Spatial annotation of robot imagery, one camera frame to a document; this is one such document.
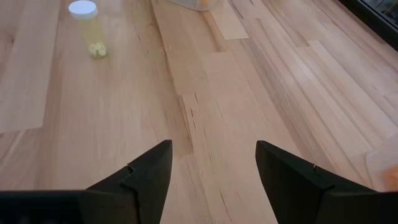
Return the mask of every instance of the light wood surface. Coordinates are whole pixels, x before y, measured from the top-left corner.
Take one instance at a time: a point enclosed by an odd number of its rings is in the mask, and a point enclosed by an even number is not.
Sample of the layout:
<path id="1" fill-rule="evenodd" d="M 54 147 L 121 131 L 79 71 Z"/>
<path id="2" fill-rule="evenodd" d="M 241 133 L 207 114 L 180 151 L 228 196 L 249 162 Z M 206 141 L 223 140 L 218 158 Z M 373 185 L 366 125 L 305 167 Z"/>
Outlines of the light wood surface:
<path id="1" fill-rule="evenodd" d="M 71 1 L 0 1 L 0 189 L 84 189 L 164 139 L 162 223 L 276 223 L 259 139 L 374 188 L 366 155 L 398 136 L 398 53 L 338 1 L 95 0 L 103 60 Z M 39 31 L 34 58 L 19 33 Z"/>

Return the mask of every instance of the yellow pill bottle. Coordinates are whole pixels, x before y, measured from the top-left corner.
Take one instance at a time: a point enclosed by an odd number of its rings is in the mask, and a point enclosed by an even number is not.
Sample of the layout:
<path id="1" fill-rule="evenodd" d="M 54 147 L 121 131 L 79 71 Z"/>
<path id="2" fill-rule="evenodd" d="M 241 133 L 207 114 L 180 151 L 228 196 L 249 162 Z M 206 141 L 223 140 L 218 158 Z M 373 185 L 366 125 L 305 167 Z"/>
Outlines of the yellow pill bottle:
<path id="1" fill-rule="evenodd" d="M 69 12 L 77 20 L 90 56 L 94 59 L 106 57 L 108 50 L 95 3 L 86 0 L 75 1 L 69 5 Z"/>

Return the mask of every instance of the white container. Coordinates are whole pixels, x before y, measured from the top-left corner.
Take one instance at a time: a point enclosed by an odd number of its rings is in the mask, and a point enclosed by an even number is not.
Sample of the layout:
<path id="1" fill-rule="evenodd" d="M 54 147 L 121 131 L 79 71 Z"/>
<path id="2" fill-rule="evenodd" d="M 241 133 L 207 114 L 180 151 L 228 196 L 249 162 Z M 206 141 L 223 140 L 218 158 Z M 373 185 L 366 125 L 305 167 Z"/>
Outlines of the white container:
<path id="1" fill-rule="evenodd" d="M 169 0 L 196 11 L 207 11 L 211 9 L 217 0 Z"/>
<path id="2" fill-rule="evenodd" d="M 75 1 L 69 5 L 69 12 L 77 20 L 90 56 L 94 59 L 107 56 L 108 50 L 95 3 L 86 0 Z"/>

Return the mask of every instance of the plastic container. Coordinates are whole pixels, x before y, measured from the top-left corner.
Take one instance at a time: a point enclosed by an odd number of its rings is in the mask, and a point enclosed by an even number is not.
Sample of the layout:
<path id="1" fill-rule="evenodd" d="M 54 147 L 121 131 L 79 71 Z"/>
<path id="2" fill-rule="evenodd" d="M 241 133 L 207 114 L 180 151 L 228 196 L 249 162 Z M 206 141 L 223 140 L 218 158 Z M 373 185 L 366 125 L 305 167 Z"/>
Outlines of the plastic container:
<path id="1" fill-rule="evenodd" d="M 69 12 L 77 20 L 90 56 L 94 59 L 107 56 L 108 50 L 95 3 L 86 0 L 75 1 L 69 5 Z"/>
<path id="2" fill-rule="evenodd" d="M 217 0 L 169 0 L 196 11 L 206 11 L 211 9 Z"/>

